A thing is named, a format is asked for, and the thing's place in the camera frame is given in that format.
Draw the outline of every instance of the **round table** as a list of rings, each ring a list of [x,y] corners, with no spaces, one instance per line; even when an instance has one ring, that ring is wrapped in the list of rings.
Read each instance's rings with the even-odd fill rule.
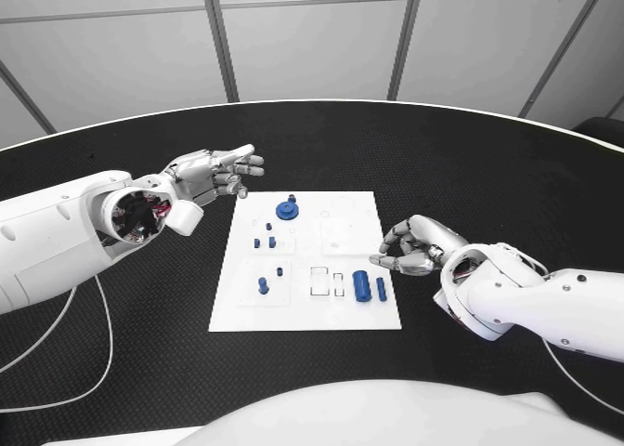
[[[437,106],[258,102],[94,125],[0,151],[0,201],[104,170],[139,177],[189,151],[247,143],[267,168],[266,177],[248,178],[251,190],[374,190],[385,230],[421,214],[473,243],[511,243],[551,270],[624,272],[624,153],[554,127]],[[166,231],[104,272],[110,376],[77,403],[2,416],[0,445],[202,426],[273,395],[358,379],[434,381],[502,395],[538,391],[581,423],[624,439],[624,417],[567,380],[538,336],[516,327],[487,342],[444,314],[431,300],[438,274],[394,275],[402,331],[208,333],[234,208],[235,199],[221,197],[192,237]],[[65,301],[0,316],[0,366]],[[47,343],[0,375],[0,407],[83,393],[107,353],[90,281]],[[624,364],[558,355],[624,409]]]

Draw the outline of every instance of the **white board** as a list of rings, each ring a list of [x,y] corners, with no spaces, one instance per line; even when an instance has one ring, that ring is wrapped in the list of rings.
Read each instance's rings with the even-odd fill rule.
[[[281,220],[276,207],[290,193],[299,217]],[[237,200],[209,331],[400,330],[390,273],[369,263],[382,237],[372,192],[253,192]],[[369,302],[356,301],[356,270],[369,274]],[[266,295],[260,277],[268,281]],[[379,299],[378,277],[387,301]]]

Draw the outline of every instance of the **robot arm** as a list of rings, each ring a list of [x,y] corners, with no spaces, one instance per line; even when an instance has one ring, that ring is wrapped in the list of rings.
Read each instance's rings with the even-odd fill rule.
[[[165,226],[191,235],[201,207],[261,176],[247,145],[196,151],[159,174],[107,171],[0,203],[0,314],[55,297],[142,249]]]
[[[400,238],[405,255],[372,256],[371,262],[411,275],[440,269],[434,300],[473,333],[495,341],[518,324],[561,348],[624,362],[624,274],[549,274],[516,248],[469,244],[424,216],[392,228],[382,254]]]

